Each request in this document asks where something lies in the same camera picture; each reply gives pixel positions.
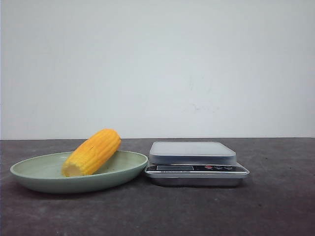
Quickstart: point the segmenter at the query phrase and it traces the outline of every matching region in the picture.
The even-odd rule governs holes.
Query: plate rim
[[[115,171],[115,172],[107,172],[107,173],[101,173],[101,174],[93,174],[93,175],[86,175],[86,176],[73,176],[73,177],[30,177],[30,176],[27,176],[27,175],[23,175],[23,174],[19,174],[17,173],[16,171],[14,171],[14,167],[25,162],[25,161],[29,161],[31,159],[36,159],[36,158],[40,158],[40,157],[44,157],[44,156],[49,156],[49,155],[54,155],[54,154],[63,154],[63,153],[71,153],[71,152],[74,152],[74,151],[65,151],[65,152],[56,152],[56,153],[50,153],[50,154],[46,154],[46,155],[41,155],[41,156],[35,156],[35,157],[31,157],[31,158],[28,158],[28,159],[25,159],[25,160],[22,160],[22,161],[19,161],[17,163],[15,163],[14,165],[12,165],[10,167],[10,172],[16,176],[16,177],[22,177],[22,178],[28,178],[28,179],[33,179],[33,180],[65,180],[65,179],[85,179],[85,178],[94,178],[94,177],[99,177],[99,176],[108,176],[108,175],[113,175],[113,174],[116,174],[116,173],[120,173],[120,172],[125,172],[125,171],[129,171],[129,170],[133,170],[133,169],[136,169],[138,167],[141,167],[145,164],[148,163],[149,159],[146,155],[144,154],[141,154],[141,153],[138,153],[138,152],[134,152],[134,151],[124,151],[124,150],[118,150],[118,152],[130,152],[130,153],[135,153],[135,154],[139,154],[141,156],[144,156],[145,157],[145,161],[142,162],[141,164],[139,165],[136,165],[130,169],[125,169],[125,170],[119,170],[119,171]]]

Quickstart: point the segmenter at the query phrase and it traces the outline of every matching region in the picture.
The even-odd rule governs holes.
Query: scale platform
[[[218,142],[155,142],[145,174],[161,186],[237,186],[249,171]]]

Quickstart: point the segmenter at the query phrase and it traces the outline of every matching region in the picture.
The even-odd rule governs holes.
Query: stainless steel base
[[[150,178],[159,186],[238,186],[242,178]]]

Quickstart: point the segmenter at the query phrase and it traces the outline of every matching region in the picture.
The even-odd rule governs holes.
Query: cut end of corn
[[[73,177],[93,174],[118,150],[120,143],[120,137],[115,130],[98,131],[63,163],[62,175]]]

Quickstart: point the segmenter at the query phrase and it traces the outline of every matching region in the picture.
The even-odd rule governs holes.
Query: oval plate
[[[10,171],[24,187],[44,193],[82,193],[126,183],[146,167],[148,158],[131,151],[117,151],[89,176],[64,177],[61,167],[72,152],[33,157],[14,164]]]

